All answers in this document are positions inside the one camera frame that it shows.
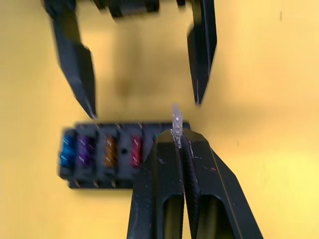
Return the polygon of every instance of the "transparent fuse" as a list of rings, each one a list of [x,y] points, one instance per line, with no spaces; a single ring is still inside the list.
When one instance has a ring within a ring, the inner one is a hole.
[[[172,134],[177,142],[178,148],[181,148],[180,138],[183,135],[183,113],[178,110],[177,106],[173,108],[173,129]]]

